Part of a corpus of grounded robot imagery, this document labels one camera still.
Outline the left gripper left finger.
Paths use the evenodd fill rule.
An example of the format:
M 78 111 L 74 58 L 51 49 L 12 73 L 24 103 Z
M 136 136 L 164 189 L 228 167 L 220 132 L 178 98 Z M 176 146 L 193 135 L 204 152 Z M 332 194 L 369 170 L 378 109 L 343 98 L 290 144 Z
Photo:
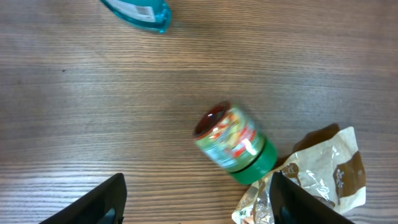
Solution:
M 122 224 L 126 199 L 124 175 L 117 173 L 40 224 Z

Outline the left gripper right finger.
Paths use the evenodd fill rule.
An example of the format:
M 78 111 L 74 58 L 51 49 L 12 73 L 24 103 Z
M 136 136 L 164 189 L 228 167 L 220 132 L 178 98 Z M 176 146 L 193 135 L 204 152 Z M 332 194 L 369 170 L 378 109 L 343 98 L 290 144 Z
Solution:
M 281 172 L 272 175 L 269 198 L 275 224 L 354 224 Z

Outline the beige snack bag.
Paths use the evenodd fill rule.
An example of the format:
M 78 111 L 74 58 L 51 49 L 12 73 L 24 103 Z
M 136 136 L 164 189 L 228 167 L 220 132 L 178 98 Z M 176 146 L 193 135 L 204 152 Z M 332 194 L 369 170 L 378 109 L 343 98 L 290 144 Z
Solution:
M 366 203 L 366 172 L 350 126 L 329 140 L 293 153 L 253 183 L 231 215 L 235 223 L 274 223 L 269 191 L 272 175 L 279 171 L 339 214 Z

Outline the green lidded jar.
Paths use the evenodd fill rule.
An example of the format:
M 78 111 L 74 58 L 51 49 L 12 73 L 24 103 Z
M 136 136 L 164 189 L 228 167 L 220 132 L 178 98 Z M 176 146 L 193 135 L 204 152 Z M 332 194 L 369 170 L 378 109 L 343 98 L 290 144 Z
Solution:
M 193 130 L 200 150 L 240 184 L 252 184 L 272 170 L 277 150 L 263 130 L 236 104 L 223 101 Z

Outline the blue mouthwash bottle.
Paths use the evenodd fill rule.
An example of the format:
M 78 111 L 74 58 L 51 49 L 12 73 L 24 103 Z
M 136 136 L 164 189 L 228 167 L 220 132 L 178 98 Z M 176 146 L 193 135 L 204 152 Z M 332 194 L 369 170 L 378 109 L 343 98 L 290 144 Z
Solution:
M 101 0 L 120 19 L 144 30 L 163 34 L 172 11 L 165 0 Z

